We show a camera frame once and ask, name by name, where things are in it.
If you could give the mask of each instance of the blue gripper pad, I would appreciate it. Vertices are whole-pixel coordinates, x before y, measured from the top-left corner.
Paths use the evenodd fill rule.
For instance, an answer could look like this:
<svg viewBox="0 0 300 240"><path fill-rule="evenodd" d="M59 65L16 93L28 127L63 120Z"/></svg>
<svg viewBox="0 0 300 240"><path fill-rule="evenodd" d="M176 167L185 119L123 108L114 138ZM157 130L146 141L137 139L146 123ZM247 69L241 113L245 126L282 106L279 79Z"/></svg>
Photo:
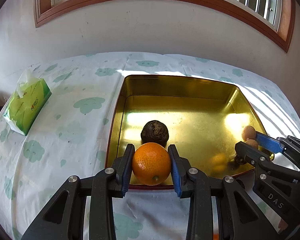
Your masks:
<svg viewBox="0 0 300 240"><path fill-rule="evenodd" d="M284 151L284 148L281 147L278 140L263 133L257 132L256 141L258 145L262 146L272 153L282 153Z"/></svg>
<svg viewBox="0 0 300 240"><path fill-rule="evenodd" d="M171 177L172 177L174 191L177 193L178 197L180 197L182 194L182 190L181 190L180 174L177 166L177 159L179 164L182 162L175 145L170 145L168 147L168 154L171 160Z"/></svg>
<svg viewBox="0 0 300 240"><path fill-rule="evenodd" d="M171 177L172 177L174 191L177 193L178 197L180 197L181 196L180 175L174 158L171 158Z"/></svg>

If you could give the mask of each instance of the wall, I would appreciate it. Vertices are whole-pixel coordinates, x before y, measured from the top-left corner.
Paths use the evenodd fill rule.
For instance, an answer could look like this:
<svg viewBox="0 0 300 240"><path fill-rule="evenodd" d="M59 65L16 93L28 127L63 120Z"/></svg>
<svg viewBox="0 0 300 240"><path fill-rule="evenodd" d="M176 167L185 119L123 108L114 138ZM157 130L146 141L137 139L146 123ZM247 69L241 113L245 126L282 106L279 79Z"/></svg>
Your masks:
<svg viewBox="0 0 300 240"><path fill-rule="evenodd" d="M33 0L0 10L0 102L26 66L109 51L185 54L253 71L275 82L300 116L300 7L289 52L250 26L209 8L170 0L92 5L34 27Z"/></svg>

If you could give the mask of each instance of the bed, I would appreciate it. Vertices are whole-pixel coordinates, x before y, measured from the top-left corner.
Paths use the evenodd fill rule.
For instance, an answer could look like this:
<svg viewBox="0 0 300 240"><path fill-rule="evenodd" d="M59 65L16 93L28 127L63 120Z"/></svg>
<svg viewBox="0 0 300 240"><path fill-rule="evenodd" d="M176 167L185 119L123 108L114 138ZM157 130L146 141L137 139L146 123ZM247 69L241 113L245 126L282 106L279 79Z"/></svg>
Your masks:
<svg viewBox="0 0 300 240"><path fill-rule="evenodd" d="M300 138L300 119L276 84L227 64L183 55L111 52L66 58L29 67L52 92L27 136L10 129L0 113L0 224L15 240L71 175L90 177L105 166L111 120L123 79L130 74L192 76L236 84L268 135ZM95 109L85 99L103 98ZM275 163L297 169L282 155ZM252 192L253 172L241 177L246 190L280 230L280 217ZM185 239L189 200L173 190L130 190L114 199L118 240ZM88 239L87 200L84 239Z"/></svg>

